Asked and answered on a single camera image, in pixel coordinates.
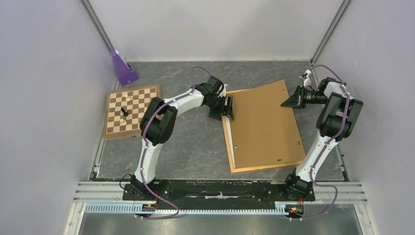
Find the window plant photo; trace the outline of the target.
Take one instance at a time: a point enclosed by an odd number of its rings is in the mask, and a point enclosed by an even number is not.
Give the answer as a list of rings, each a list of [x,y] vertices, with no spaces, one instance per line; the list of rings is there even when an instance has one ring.
[[[235,167],[233,143],[232,143],[232,136],[231,136],[231,125],[230,125],[229,118],[227,117],[223,118],[223,127],[224,127],[224,132],[225,132],[225,140],[227,143],[228,157],[230,159],[230,165]]]

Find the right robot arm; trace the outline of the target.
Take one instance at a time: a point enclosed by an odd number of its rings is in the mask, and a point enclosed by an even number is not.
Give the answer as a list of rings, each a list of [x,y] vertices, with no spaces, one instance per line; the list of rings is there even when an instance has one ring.
[[[331,150],[350,136],[364,105],[350,95],[344,82],[330,77],[323,79],[317,89],[298,86],[281,107],[303,109],[307,104],[322,104],[323,109],[310,150],[282,187],[283,195],[292,201],[311,198],[318,170]]]

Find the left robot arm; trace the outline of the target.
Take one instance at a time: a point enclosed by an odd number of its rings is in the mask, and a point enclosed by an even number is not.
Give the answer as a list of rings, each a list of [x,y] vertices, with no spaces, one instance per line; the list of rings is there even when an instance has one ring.
[[[234,120],[233,96],[226,94],[225,84],[211,76],[207,82],[192,86],[172,98],[155,97],[140,121],[142,149],[139,164],[131,176],[130,185],[142,200],[152,197],[158,157],[163,145],[173,134],[177,116],[197,107],[208,106],[210,118]]]

